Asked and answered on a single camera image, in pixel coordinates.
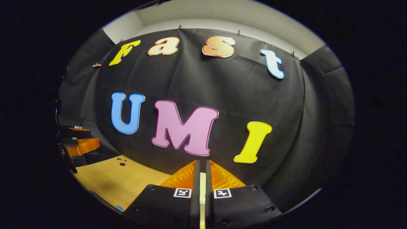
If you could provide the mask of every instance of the orange object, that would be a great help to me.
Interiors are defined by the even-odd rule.
[[[210,161],[210,177],[212,179],[212,191],[215,189],[238,188],[246,186],[230,172]]]
[[[77,146],[68,146],[68,153],[70,157],[80,156],[97,149],[100,146],[99,138],[96,139],[78,139]]]
[[[170,176],[166,181],[164,181],[161,186],[169,188],[194,188],[194,172],[195,172],[196,161],[193,161],[182,169],[178,170],[172,176]]]

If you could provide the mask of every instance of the orange soft finger pad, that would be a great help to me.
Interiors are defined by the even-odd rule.
[[[194,187],[194,172],[195,172],[195,163],[193,161],[182,169],[178,170],[172,176],[170,176],[164,183],[161,184],[163,187],[170,188],[189,188],[193,189]]]
[[[246,186],[230,172],[210,161],[210,176],[212,179],[212,191],[215,189],[238,188]]]

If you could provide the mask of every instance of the black fabric backdrop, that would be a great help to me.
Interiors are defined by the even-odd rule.
[[[213,35],[235,39],[235,53],[228,58],[203,55],[201,48]],[[180,38],[176,53],[148,56],[148,49],[157,40],[171,36]],[[172,174],[193,160],[213,160],[244,183],[261,185],[282,211],[321,188],[338,169],[352,138],[354,101],[345,70],[328,47],[320,48],[299,64],[271,44],[219,30],[160,31],[121,44],[136,40],[141,43],[117,65],[108,66],[121,45],[113,49],[106,46],[99,52],[100,62],[96,62],[102,64],[100,68],[90,70],[94,63],[72,64],[68,71],[67,80],[76,82],[71,86],[80,93],[78,99],[62,98],[61,116],[66,117],[65,124],[82,125],[100,138],[99,156],[93,162],[120,152]],[[100,40],[91,38],[89,42],[99,44]],[[268,72],[261,49],[274,51],[282,60],[282,80]],[[89,69],[86,77],[69,74],[83,68]],[[114,92],[126,94],[122,105],[125,123],[130,115],[128,96],[137,93],[146,97],[136,133],[122,134],[113,127],[110,113]],[[174,101],[183,122],[198,106],[219,111],[209,137],[208,157],[184,152],[188,139],[178,150],[171,144],[160,148],[151,143],[157,124],[154,103],[159,99]],[[69,116],[67,110],[76,113]],[[255,163],[235,163],[233,158],[246,142],[246,125],[250,121],[268,123],[273,130],[265,137]]]

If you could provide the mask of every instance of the white wall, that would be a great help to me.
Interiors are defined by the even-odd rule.
[[[117,44],[122,39],[127,40],[134,37],[134,34],[143,27],[137,13],[130,11],[105,25],[103,30],[109,38]]]
[[[152,24],[149,26],[145,26],[133,33],[129,38],[140,36],[147,33],[152,33],[156,31],[168,30],[168,29],[177,29],[178,26],[181,25],[183,29],[190,29],[190,28],[197,28],[197,29],[220,29],[229,32],[236,33],[240,30],[240,34],[253,37],[258,40],[264,41],[266,43],[270,43],[275,45],[288,53],[295,52],[295,55],[298,56],[300,59],[306,57],[307,55],[302,52],[297,47],[294,47],[290,43],[273,36],[269,33],[266,33],[262,30],[255,29],[253,27],[249,27],[246,25],[234,23],[234,22],[227,22],[221,20],[213,20],[213,19],[180,19],[180,20],[173,20],[168,22],[161,22],[157,24]]]

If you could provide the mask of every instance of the pink letter m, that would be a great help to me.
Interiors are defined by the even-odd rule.
[[[157,131],[151,142],[159,147],[168,147],[170,143],[177,150],[185,139],[189,137],[189,143],[184,147],[185,152],[197,156],[208,156],[208,139],[212,123],[218,118],[219,112],[210,107],[196,108],[190,117],[182,124],[177,106],[173,101],[158,100],[155,102],[158,110]]]

